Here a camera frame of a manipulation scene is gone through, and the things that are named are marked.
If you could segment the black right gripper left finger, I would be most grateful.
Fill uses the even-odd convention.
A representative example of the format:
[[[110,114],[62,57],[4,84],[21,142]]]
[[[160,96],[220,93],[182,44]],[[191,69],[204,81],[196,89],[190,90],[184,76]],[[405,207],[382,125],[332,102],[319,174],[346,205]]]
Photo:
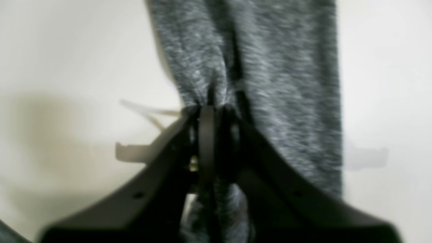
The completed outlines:
[[[190,107],[150,147],[150,162],[111,195],[44,230],[42,243],[183,243],[185,199],[205,180],[192,171],[205,135],[214,138],[213,106]]]

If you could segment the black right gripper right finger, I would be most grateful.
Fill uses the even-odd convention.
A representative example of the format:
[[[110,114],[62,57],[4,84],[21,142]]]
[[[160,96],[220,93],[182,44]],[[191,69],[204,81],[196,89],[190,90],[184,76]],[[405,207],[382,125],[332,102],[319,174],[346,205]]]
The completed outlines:
[[[312,185],[232,107],[220,115],[220,171],[246,196],[253,243],[401,242],[391,223]]]

